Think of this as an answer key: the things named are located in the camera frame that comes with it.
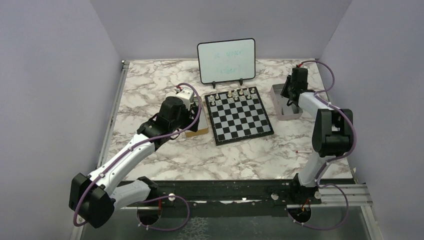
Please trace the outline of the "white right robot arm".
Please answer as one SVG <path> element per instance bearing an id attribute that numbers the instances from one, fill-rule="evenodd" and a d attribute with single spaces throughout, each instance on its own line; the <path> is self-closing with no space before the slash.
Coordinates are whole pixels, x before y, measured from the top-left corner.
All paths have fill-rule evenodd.
<path id="1" fill-rule="evenodd" d="M 315 119 L 312 154 L 305 167 L 290 182 L 288 190 L 289 199 L 302 204 L 314 197 L 330 163 L 343 158 L 353 149 L 353 113 L 327 103 L 309 89 L 308 74 L 299 67 L 287 77 L 281 94 L 288 99 L 288 106 L 295 105 Z"/>

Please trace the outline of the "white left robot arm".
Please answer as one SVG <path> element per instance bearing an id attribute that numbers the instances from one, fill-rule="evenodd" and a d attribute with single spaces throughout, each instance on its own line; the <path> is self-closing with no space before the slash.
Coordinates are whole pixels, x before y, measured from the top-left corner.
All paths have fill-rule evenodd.
<path id="1" fill-rule="evenodd" d="M 157 200 L 155 183 L 147 177 L 120 186 L 120 182 L 142 160 L 152 155 L 174 135 L 196 132 L 203 112 L 197 94 L 182 92 L 168 96 L 159 112 L 142 123 L 135 135 L 117 155 L 89 174 L 76 174 L 71 180 L 69 208 L 73 224 L 94 228 L 103 226 L 116 210 L 136 202 L 152 205 Z"/>

